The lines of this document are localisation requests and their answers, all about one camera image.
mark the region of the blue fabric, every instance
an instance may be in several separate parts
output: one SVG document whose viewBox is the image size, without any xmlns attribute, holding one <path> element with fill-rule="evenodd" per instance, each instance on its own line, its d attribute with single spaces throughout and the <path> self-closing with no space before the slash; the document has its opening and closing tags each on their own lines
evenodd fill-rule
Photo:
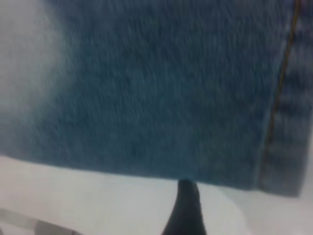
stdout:
<svg viewBox="0 0 313 235">
<path fill-rule="evenodd" d="M 2 142 L 3 153 L 61 167 L 259 187 L 292 1 L 45 5 L 66 32 L 71 62 L 66 73 L 49 76 L 70 82 L 31 121 L 4 118 L 2 137 L 17 134 Z M 280 187 L 271 180 L 264 190 Z"/>
</svg>

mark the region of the denim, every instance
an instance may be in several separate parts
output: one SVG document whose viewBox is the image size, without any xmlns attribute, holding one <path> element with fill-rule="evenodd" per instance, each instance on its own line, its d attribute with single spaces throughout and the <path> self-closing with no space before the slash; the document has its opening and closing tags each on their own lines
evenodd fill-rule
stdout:
<svg viewBox="0 0 313 235">
<path fill-rule="evenodd" d="M 242 189 L 259 188 L 262 175 L 262 190 L 298 193 L 311 114 L 312 7 L 297 28 L 273 157 L 264 162 L 293 1 L 42 1 L 60 22 L 70 61 L 47 76 L 67 85 L 25 119 L 1 112 L 2 153 Z"/>
</svg>

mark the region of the white floor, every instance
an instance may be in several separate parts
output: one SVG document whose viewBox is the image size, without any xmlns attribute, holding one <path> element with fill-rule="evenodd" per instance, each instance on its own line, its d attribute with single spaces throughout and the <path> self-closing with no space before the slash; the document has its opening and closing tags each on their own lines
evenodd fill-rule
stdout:
<svg viewBox="0 0 313 235">
<path fill-rule="evenodd" d="M 0 157 L 0 208 L 86 235 L 159 235 L 177 183 Z M 199 184 L 210 235 L 312 235 L 313 203 Z"/>
</svg>

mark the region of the seam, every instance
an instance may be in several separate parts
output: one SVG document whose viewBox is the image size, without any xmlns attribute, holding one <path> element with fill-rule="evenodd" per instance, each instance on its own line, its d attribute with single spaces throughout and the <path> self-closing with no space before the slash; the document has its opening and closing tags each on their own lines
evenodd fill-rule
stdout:
<svg viewBox="0 0 313 235">
<path fill-rule="evenodd" d="M 264 150 L 263 150 L 263 159 L 262 159 L 261 166 L 260 166 L 261 167 L 260 177 L 259 177 L 260 189 L 264 189 L 263 179 L 265 176 L 266 165 L 268 162 L 268 147 L 272 142 L 272 134 L 273 134 L 273 130 L 274 130 L 275 115 L 276 115 L 277 110 L 278 110 L 280 95 L 281 95 L 282 89 L 283 89 L 284 78 L 285 78 L 286 70 L 288 67 L 288 61 L 289 61 L 289 57 L 290 57 L 290 51 L 291 51 L 291 47 L 293 45 L 293 39 L 294 39 L 294 35 L 295 35 L 296 25 L 297 25 L 297 21 L 299 18 L 300 5 L 301 5 L 301 0 L 294 0 L 295 8 L 294 8 L 292 22 L 291 22 L 291 29 L 290 29 L 288 42 L 287 42 L 287 46 L 286 46 L 285 53 L 284 53 L 283 64 L 281 66 L 281 70 L 279 73 L 278 87 L 277 87 L 276 94 L 275 94 L 274 106 L 273 106 L 273 108 L 271 110 L 271 114 L 270 114 L 268 131 L 267 131 L 266 140 L 265 140 L 266 142 L 265 142 L 265 146 L 264 146 Z"/>
</svg>

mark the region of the blue jeans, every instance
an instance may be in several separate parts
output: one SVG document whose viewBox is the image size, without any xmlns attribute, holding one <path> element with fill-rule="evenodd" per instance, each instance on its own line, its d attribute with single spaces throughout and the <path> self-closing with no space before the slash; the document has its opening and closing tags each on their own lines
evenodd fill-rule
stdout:
<svg viewBox="0 0 313 235">
<path fill-rule="evenodd" d="M 299 193 L 312 109 L 308 1 L 42 1 L 67 61 L 46 76 L 67 85 L 27 117 L 1 111 L 4 154 Z"/>
</svg>

